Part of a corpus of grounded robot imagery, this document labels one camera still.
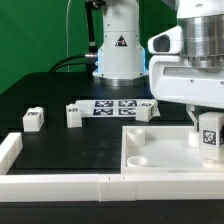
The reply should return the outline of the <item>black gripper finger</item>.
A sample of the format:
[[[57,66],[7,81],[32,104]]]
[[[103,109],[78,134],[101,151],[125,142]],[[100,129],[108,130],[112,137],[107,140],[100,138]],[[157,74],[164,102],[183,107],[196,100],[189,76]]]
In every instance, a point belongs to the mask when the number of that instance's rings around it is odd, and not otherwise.
[[[199,129],[199,115],[201,114],[200,108],[195,105],[187,105],[186,111],[194,124],[194,130]]]

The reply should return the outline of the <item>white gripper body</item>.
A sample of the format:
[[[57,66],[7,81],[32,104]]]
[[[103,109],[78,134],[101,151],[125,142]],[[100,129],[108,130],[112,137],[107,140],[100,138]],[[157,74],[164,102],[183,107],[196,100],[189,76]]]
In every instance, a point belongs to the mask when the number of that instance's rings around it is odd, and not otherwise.
[[[195,69],[181,56],[153,56],[149,83],[157,100],[224,109],[224,69]]]

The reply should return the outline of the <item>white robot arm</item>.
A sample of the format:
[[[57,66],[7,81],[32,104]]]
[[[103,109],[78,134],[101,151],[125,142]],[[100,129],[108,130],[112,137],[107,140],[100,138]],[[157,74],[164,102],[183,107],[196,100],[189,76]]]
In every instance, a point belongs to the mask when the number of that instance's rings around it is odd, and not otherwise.
[[[103,10],[93,79],[113,86],[147,77],[162,101],[224,109],[224,0],[162,0],[177,25],[139,41],[138,0],[85,0]]]

